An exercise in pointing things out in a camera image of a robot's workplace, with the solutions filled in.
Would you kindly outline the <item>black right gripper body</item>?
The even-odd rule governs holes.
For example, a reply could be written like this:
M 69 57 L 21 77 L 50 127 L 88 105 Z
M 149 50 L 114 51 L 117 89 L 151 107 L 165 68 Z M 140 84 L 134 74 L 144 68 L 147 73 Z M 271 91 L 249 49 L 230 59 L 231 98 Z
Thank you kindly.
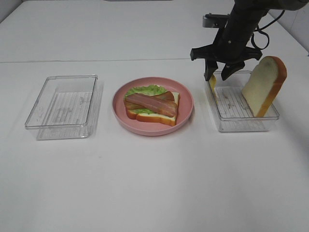
M 230 15 L 226 26 L 218 29 L 212 44 L 191 49 L 191 60 L 203 58 L 226 64 L 252 58 L 259 60 L 262 56 L 260 49 L 247 46 L 257 24 L 255 19 Z

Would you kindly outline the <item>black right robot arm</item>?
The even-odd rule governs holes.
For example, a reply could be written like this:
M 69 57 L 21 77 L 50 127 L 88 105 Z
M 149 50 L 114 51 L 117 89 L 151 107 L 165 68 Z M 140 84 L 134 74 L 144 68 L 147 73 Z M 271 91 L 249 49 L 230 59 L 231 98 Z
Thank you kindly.
M 225 64 L 221 77 L 226 80 L 243 69 L 246 60 L 261 58 L 261 49 L 248 47 L 247 43 L 269 10 L 296 11 L 307 3 L 306 0 L 237 0 L 230 14 L 206 14 L 203 27 L 217 28 L 217 34 L 212 44 L 193 48 L 190 58 L 205 60 L 206 81 L 217 70 L 219 62 Z

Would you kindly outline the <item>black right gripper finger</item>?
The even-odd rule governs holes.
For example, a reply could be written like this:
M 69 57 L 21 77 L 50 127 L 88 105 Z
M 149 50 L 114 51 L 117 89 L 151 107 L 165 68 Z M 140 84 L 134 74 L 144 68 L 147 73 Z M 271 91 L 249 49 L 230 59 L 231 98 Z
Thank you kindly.
M 205 60 L 205 81 L 209 81 L 212 77 L 213 73 L 218 69 L 218 65 L 216 61 L 213 60 Z
M 221 72 L 221 77 L 222 80 L 226 80 L 228 77 L 230 77 L 232 74 L 235 72 L 243 69 L 245 66 L 244 61 L 235 63 L 235 64 L 225 64 L 222 72 Z

